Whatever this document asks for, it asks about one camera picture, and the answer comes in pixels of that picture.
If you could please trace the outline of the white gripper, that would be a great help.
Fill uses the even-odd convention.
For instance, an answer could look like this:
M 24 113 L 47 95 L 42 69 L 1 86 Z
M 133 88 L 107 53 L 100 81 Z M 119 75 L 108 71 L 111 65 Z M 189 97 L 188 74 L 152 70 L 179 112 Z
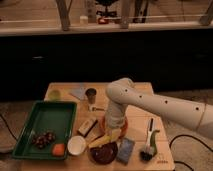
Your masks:
M 124 125 L 126 108 L 126 105 L 121 105 L 118 103 L 108 104 L 105 112 L 105 121 L 107 126 L 113 129 L 110 132 L 110 138 L 112 140 L 117 140 L 120 136 L 120 130 L 116 128 L 121 128 Z

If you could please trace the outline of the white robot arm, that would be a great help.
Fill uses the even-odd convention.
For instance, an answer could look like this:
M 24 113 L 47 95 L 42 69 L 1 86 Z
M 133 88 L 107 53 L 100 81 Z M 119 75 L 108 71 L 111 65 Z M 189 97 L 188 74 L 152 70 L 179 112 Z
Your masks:
M 126 108 L 132 105 L 167 118 L 185 128 L 213 140 L 213 105 L 183 100 L 137 90 L 129 78 L 122 78 L 106 86 L 109 99 L 105 113 L 109 128 L 121 128 L 125 123 Z

